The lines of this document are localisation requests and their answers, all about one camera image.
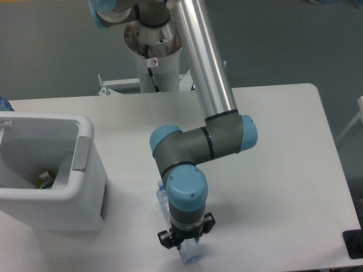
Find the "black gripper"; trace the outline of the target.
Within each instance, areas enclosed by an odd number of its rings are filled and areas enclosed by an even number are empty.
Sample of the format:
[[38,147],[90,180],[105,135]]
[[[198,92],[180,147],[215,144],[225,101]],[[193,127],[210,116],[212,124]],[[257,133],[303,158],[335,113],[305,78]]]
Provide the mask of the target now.
[[215,218],[211,212],[206,213],[202,218],[201,227],[194,226],[189,230],[183,230],[175,225],[171,225],[170,230],[164,230],[159,232],[158,239],[160,244],[167,248],[180,249],[182,241],[187,239],[199,239],[204,233],[209,233],[215,225]]

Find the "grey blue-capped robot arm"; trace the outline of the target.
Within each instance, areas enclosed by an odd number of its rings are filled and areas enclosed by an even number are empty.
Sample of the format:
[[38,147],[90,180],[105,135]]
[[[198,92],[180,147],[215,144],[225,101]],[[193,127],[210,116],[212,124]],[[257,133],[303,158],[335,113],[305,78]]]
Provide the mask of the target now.
[[205,212],[208,185],[198,165],[253,148],[256,126],[238,111],[205,1],[89,1],[88,5],[98,26],[126,24],[125,41],[142,57],[155,92],[164,88],[152,63],[179,49],[186,52],[205,125],[189,131],[164,125],[149,140],[170,211],[171,227],[158,239],[165,248],[179,248],[184,240],[209,233],[216,223]]

